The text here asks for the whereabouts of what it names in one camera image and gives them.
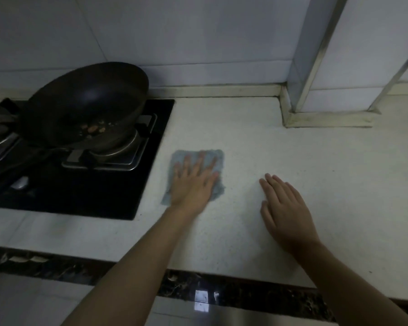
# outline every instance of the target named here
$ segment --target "wok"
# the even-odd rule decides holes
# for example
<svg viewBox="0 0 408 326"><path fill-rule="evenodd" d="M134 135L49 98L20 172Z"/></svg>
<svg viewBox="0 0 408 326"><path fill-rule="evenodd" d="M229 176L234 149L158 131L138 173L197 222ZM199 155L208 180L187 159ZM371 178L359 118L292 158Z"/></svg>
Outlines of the wok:
<svg viewBox="0 0 408 326"><path fill-rule="evenodd" d="M23 141L0 161L0 191L57 148L114 147L134 130L147 92L145 72L123 62L85 66L42 87L12 118ZM5 108L15 113L15 105Z"/></svg>

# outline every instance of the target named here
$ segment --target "kitchen counter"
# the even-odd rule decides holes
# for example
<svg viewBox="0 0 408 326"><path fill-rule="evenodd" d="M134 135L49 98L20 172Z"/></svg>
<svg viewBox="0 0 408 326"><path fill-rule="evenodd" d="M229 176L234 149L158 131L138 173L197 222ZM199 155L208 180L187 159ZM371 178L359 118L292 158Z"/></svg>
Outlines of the kitchen counter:
<svg viewBox="0 0 408 326"><path fill-rule="evenodd" d="M261 221L258 179L269 172L301 192L338 258L387 296L408 299L408 96L387 97L373 129L286 129L278 103L178 98L133 221L0 209L0 246L118 261L165 209L171 154L222 149L225 193L169 268L313 287Z"/></svg>

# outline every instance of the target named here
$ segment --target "finger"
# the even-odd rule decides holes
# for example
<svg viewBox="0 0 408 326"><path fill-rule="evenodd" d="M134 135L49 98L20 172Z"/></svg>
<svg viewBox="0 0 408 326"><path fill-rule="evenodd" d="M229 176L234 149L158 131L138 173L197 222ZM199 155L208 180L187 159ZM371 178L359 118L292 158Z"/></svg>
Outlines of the finger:
<svg viewBox="0 0 408 326"><path fill-rule="evenodd" d="M302 198L301 194L296 190L289 182L286 182L290 191L292 191L296 201L305 205L304 199Z"/></svg>
<svg viewBox="0 0 408 326"><path fill-rule="evenodd" d="M211 164L209 164L209 166L206 167L206 169L201 173L201 176L202 176L204 179L207 179L207 177L210 176L211 171L213 170L213 167L214 167L214 165L216 164L216 161L217 161L217 160L218 160L218 159L217 159L216 157L214 157L213 160L212 160L212 162L211 162Z"/></svg>
<svg viewBox="0 0 408 326"><path fill-rule="evenodd" d="M278 183L276 180L274 180L270 174L265 175L266 181L269 183L269 185L272 186L272 188L275 191L275 194L278 197L278 200L280 203L288 202L289 198L287 197L286 192L284 191L283 187L281 186L280 183Z"/></svg>
<svg viewBox="0 0 408 326"><path fill-rule="evenodd" d="M277 230L277 226L275 225L275 221L272 218L267 201L261 202L260 214L261 214L261 218L263 219L263 222L265 223L267 231L272 236L274 236L275 231Z"/></svg>
<svg viewBox="0 0 408 326"><path fill-rule="evenodd" d="M179 179L180 177L180 163L175 163L174 165L174 180Z"/></svg>
<svg viewBox="0 0 408 326"><path fill-rule="evenodd" d="M213 188L213 185L216 183L216 180L219 177L219 173L218 172L214 172L207 180L207 183L205 184L205 186L209 186L211 189Z"/></svg>
<svg viewBox="0 0 408 326"><path fill-rule="evenodd" d="M280 179L277 175L272 175L272 179L277 181L279 185L281 185L281 187L284 189L284 192L286 193L287 197L289 198L290 201L295 202L296 199L293 195L293 192L289 189L289 187L287 186L287 184Z"/></svg>
<svg viewBox="0 0 408 326"><path fill-rule="evenodd" d="M185 160L183 162L183 173L181 176L189 176L189 167L190 167L190 155L188 154L185 156Z"/></svg>
<svg viewBox="0 0 408 326"><path fill-rule="evenodd" d="M270 202L272 206L280 206L280 201L278 200L274 188L262 178L259 180L259 182L268 202Z"/></svg>
<svg viewBox="0 0 408 326"><path fill-rule="evenodd" d="M192 168L192 173L190 173L192 176L198 176L199 175L200 170L201 170L201 165L202 165L203 160L204 160L204 156L205 156L205 152L201 151L196 164L194 164L194 167Z"/></svg>

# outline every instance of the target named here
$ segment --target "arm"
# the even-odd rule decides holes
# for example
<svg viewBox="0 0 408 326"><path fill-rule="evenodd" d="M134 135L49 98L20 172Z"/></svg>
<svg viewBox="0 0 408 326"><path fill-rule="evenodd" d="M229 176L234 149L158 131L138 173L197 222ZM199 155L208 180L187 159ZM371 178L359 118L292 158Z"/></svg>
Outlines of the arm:
<svg viewBox="0 0 408 326"><path fill-rule="evenodd" d="M345 266L320 242L299 192L276 175L260 179L267 230L322 293L340 325L408 325L408 315Z"/></svg>
<svg viewBox="0 0 408 326"><path fill-rule="evenodd" d="M144 325L181 234L206 207L218 173L201 172L204 155L190 171L175 165L171 206L103 277L62 326Z"/></svg>

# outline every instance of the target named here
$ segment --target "blue cloth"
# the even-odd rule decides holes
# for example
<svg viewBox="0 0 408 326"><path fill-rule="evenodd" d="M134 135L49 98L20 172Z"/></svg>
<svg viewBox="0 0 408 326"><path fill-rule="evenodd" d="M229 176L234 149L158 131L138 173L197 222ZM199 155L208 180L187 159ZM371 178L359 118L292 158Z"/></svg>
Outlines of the blue cloth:
<svg viewBox="0 0 408 326"><path fill-rule="evenodd" d="M205 157L203 161L202 168L207 167L212 161L213 158L216 157L217 161L213 167L214 172L219 172L219 177L216 180L216 183L213 186L213 190L211 192L210 201L219 198L225 191L225 186L222 184L222 168L223 168L223 152L222 150L207 150L205 152ZM171 203L171 194L169 193L169 189L171 188L172 179L174 178L174 165L175 163L179 162L183 165L183 161L185 156L190 155L190 167L192 167L198 160L200 151L184 151L178 150L175 151L171 157L171 161L169 163L168 169L168 185L166 187L165 195L162 199L162 205L170 205Z"/></svg>

